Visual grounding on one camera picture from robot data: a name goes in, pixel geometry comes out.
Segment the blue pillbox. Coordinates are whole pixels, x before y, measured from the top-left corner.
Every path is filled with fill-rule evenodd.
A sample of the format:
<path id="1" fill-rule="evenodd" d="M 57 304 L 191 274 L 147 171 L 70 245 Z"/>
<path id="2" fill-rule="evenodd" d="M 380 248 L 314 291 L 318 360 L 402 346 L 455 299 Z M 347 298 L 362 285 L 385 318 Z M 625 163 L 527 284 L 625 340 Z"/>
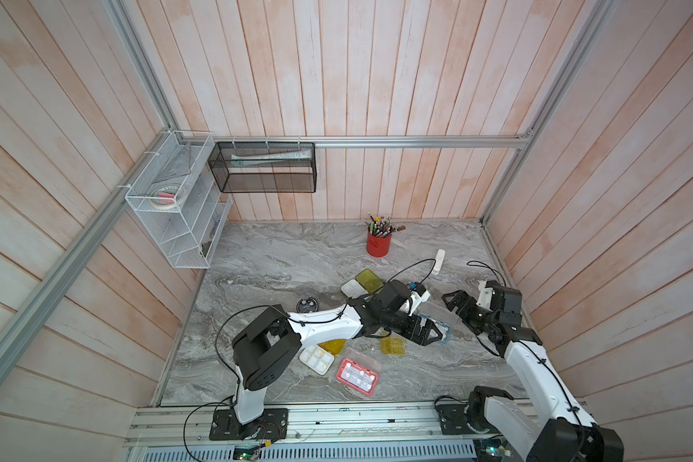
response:
<path id="1" fill-rule="evenodd" d="M 433 321 L 441 331 L 443 338 L 439 341 L 440 345 L 448 344 L 454 336 L 454 322 L 456 316 L 446 308 L 441 308 L 434 303 L 425 303 L 419 308 L 421 317 Z"/>

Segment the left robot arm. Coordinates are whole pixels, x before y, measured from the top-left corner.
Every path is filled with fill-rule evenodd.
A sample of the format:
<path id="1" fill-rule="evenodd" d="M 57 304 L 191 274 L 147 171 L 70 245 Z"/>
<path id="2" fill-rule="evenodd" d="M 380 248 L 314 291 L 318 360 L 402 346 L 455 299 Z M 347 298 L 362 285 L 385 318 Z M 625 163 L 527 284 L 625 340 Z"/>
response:
<path id="1" fill-rule="evenodd" d="M 429 299 L 424 285 L 392 280 L 373 294 L 350 298 L 343 305 L 314 313 L 288 313 L 267 307 L 231 342 L 238 390 L 234 411 L 249 424 L 264 413 L 267 388 L 305 348 L 335 340 L 371 337 L 380 329 L 420 346 L 444 338 L 434 321 L 418 315 Z"/>

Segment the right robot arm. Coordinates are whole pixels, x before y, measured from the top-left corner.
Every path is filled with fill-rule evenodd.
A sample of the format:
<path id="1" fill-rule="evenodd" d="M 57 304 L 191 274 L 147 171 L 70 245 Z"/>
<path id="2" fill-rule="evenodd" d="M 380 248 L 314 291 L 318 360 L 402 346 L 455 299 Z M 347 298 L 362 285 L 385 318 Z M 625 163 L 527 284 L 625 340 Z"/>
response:
<path id="1" fill-rule="evenodd" d="M 501 389 L 477 386 L 465 421 L 477 433 L 496 434 L 525 461 L 622 461 L 624 443 L 601 427 L 577 401 L 548 358 L 537 333 L 522 325 L 522 294 L 496 281 L 483 281 L 479 296 L 464 291 L 442 296 L 448 310 L 475 335 L 485 334 L 489 352 L 500 356 L 521 380 L 537 419 L 529 419 Z"/>

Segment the small yellow pillbox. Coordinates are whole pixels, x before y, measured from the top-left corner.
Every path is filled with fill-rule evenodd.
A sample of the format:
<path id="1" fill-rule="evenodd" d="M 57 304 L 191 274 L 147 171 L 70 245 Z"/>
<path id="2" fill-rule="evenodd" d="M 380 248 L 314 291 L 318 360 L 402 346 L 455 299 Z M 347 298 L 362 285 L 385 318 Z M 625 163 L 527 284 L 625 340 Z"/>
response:
<path id="1" fill-rule="evenodd" d="M 380 350 L 385 355 L 404 356 L 405 342 L 402 337 L 385 337 L 380 340 Z"/>

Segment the white rectangular device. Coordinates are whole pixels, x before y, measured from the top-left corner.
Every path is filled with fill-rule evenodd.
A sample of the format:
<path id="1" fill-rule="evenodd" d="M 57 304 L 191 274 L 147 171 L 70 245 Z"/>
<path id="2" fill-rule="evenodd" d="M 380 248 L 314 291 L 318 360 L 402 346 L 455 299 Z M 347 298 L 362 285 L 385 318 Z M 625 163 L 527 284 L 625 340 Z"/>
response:
<path id="1" fill-rule="evenodd" d="M 439 249 L 439 250 L 436 252 L 436 255 L 435 255 L 435 257 L 434 257 L 434 264 L 433 264 L 433 267 L 432 267 L 432 270 L 431 270 L 431 274 L 432 274 L 432 275 L 439 275 L 439 273 L 440 273 L 440 271 L 441 271 L 441 269 L 442 269 L 442 265 L 443 265 L 443 263 L 444 263 L 444 261 L 445 261 L 445 258 L 446 258 L 446 250 L 444 250 L 444 249 Z"/>

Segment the green lid white pillbox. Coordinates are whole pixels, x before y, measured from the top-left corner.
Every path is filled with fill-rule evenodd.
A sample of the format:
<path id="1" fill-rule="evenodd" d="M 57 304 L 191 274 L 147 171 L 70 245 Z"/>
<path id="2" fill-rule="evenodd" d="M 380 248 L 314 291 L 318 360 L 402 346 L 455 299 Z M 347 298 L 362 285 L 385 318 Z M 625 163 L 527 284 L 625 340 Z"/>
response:
<path id="1" fill-rule="evenodd" d="M 384 282 L 371 269 L 365 269 L 341 287 L 347 298 L 360 298 L 374 294 L 384 286 Z"/>

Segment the red pillbox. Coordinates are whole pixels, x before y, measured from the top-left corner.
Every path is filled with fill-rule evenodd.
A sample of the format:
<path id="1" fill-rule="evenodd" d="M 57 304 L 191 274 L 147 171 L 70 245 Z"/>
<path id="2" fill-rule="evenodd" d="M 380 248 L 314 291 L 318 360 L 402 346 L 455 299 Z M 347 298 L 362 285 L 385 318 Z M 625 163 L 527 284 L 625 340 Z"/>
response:
<path id="1" fill-rule="evenodd" d="M 340 364 L 336 378 L 355 392 L 371 397 L 379 381 L 379 374 L 350 358 L 345 358 Z"/>

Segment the red pen cup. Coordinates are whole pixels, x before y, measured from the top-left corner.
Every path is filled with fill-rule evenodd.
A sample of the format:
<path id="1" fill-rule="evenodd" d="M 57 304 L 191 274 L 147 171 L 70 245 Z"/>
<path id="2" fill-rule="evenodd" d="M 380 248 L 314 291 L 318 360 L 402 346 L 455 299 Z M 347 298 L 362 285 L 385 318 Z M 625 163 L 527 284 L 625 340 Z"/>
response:
<path id="1" fill-rule="evenodd" d="M 366 250 L 369 255 L 375 258 L 385 257 L 390 250 L 392 236 L 390 234 L 384 236 L 375 236 L 368 234 Z"/>

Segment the yellow lid white pillbox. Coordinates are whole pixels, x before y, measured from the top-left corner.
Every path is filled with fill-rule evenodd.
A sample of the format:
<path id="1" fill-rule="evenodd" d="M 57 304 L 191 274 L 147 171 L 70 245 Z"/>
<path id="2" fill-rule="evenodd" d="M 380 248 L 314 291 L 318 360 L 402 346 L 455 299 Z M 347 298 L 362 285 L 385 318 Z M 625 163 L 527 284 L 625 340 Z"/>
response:
<path id="1" fill-rule="evenodd" d="M 345 344 L 345 340 L 334 340 L 323 344 L 306 346 L 300 352 L 298 361 L 318 375 L 325 375 Z"/>

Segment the black mesh basket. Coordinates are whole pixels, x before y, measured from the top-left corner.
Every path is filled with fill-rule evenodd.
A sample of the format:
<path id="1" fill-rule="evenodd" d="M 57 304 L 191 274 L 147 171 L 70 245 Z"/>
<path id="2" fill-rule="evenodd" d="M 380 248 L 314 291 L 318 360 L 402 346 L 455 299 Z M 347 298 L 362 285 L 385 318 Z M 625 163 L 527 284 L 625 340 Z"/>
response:
<path id="1" fill-rule="evenodd" d="M 208 158 L 224 194 L 313 194 L 316 150 L 310 142 L 216 142 Z"/>

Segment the tape roll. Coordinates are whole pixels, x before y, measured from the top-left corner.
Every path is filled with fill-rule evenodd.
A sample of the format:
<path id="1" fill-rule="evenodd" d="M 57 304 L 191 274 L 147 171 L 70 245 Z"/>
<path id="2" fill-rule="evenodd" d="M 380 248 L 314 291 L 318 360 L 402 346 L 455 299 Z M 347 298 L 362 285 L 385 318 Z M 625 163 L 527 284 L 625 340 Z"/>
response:
<path id="1" fill-rule="evenodd" d="M 187 193 L 179 184 L 169 184 L 156 189 L 149 195 L 149 204 L 156 210 L 169 211 L 181 207 Z"/>

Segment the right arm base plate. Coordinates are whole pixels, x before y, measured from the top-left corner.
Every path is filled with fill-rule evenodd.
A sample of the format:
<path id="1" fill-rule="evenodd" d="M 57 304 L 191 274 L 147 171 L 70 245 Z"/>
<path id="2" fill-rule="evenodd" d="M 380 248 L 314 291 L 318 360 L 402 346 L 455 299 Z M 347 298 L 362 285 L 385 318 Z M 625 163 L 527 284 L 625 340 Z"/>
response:
<path id="1" fill-rule="evenodd" d="M 459 402 L 440 402 L 434 406 L 445 436 L 498 435 L 500 431 L 481 418 L 470 418 L 470 406 Z"/>

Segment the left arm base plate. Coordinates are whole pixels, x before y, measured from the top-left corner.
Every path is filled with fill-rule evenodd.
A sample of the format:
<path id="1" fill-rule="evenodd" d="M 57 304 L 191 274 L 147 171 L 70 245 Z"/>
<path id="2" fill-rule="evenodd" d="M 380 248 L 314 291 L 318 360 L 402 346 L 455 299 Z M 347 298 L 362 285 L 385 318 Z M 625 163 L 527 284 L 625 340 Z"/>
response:
<path id="1" fill-rule="evenodd" d="M 240 423 L 231 409 L 218 409 L 213 414 L 209 433 L 211 441 L 262 440 L 276 442 L 287 435 L 289 410 L 266 408 L 250 423 Z"/>

